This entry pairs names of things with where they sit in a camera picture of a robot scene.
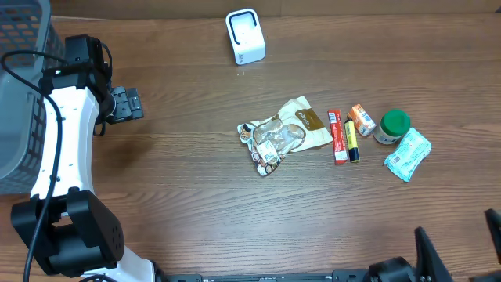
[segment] red box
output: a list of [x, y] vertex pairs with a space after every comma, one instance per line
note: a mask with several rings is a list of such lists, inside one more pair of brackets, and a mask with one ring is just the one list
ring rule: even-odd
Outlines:
[[348, 154], [346, 153], [346, 143], [344, 142], [343, 136], [343, 123], [341, 122], [341, 110], [329, 110], [330, 122], [330, 132], [332, 134], [333, 147], [334, 147], [334, 159], [336, 160], [336, 165], [342, 165], [348, 160]]

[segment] tissue packet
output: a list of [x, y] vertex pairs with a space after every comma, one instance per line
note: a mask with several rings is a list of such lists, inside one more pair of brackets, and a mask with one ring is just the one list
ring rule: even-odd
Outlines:
[[411, 128], [400, 141], [397, 150], [384, 160], [391, 172], [405, 182], [410, 181], [418, 164], [431, 152], [431, 143]]
[[261, 176], [274, 172], [289, 152], [322, 146], [333, 141], [320, 118], [303, 96], [292, 99], [278, 114], [264, 121], [236, 127], [240, 141]]

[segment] wooden table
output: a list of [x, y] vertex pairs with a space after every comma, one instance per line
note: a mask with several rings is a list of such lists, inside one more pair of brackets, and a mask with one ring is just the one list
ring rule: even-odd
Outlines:
[[[110, 47], [114, 84], [137, 87], [145, 117], [94, 138], [99, 198], [127, 245], [167, 273], [314, 273], [416, 262], [423, 226], [456, 280], [501, 269], [483, 211], [501, 209], [501, 16], [263, 18], [267, 56], [234, 63], [223, 19], [59, 22]], [[410, 183], [359, 137], [361, 162], [333, 148], [291, 154], [261, 178], [236, 126], [305, 96], [327, 110], [406, 110], [433, 145]], [[26, 247], [0, 200], [0, 280], [19, 281]], [[34, 264], [32, 280], [48, 278]]]

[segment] jar with green lid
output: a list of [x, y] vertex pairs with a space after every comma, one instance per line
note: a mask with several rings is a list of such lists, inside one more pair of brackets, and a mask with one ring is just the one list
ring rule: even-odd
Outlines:
[[410, 128], [410, 117], [403, 110], [393, 109], [387, 112], [373, 135], [377, 142], [390, 145], [397, 142]]

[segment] light blue packet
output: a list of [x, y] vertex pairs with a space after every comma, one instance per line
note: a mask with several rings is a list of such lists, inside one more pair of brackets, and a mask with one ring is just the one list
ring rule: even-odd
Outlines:
[[419, 163], [431, 152], [431, 143], [411, 128], [400, 141], [397, 150], [384, 160], [391, 172], [405, 182], [410, 181]]

